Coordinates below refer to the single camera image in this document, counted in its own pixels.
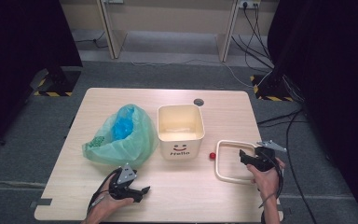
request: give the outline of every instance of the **forearm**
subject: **forearm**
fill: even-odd
[[[264,202],[264,219],[266,224],[279,224],[278,205],[275,195],[267,198]]]

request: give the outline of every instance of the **person's right hand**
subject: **person's right hand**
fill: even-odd
[[[279,158],[275,158],[278,162],[278,165],[281,169],[284,168],[285,164]],[[260,190],[260,196],[263,202],[271,195],[275,194],[278,191],[279,187],[279,177],[275,168],[271,168],[266,172],[261,172],[257,170],[253,165],[247,164],[246,167],[252,174],[255,179],[252,180],[253,183],[257,184],[258,190]]]

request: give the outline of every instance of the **human hand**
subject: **human hand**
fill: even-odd
[[[278,162],[278,165],[281,169],[284,169],[285,164],[279,158],[275,158]],[[274,195],[279,188],[279,177],[275,168],[271,168],[266,172],[261,172],[257,170],[252,164],[247,164],[246,167],[254,175],[255,179],[252,180],[252,183],[257,184],[258,190],[260,190],[260,197],[263,202]]]
[[[119,208],[133,203],[133,198],[125,198],[116,200],[109,194],[109,183],[114,175],[111,175],[101,188],[101,193],[96,201],[101,199],[95,204],[87,214],[86,218],[81,222],[82,224],[97,224],[105,220],[107,217],[115,213]]]

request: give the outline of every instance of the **wooden desk panel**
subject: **wooden desk panel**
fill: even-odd
[[[192,104],[200,108],[205,137],[199,156],[191,161],[166,161],[156,149],[138,169],[133,189],[151,186],[140,203],[122,208],[109,218],[115,222],[251,222],[260,221],[262,209],[253,185],[218,180],[209,154],[221,139],[254,143],[260,140],[249,97],[244,91],[179,91],[89,89],[42,195],[51,205],[38,205],[40,220],[81,220],[91,195],[113,166],[88,161],[81,145],[92,139],[104,121],[126,104],[144,109],[157,125],[161,105]],[[239,172],[250,173],[243,166]]]

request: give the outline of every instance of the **person's left hand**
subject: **person's left hand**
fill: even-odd
[[[115,213],[119,208],[127,206],[133,203],[133,198],[125,198],[122,200],[116,200],[112,198],[109,194],[109,183],[110,180],[113,178],[114,175],[111,175],[106,182],[104,183],[103,187],[101,188],[101,193],[97,197],[96,200],[99,200],[101,197],[100,202],[93,206],[89,213],[87,214],[85,220],[83,220],[82,224],[97,224],[105,220],[107,217]]]

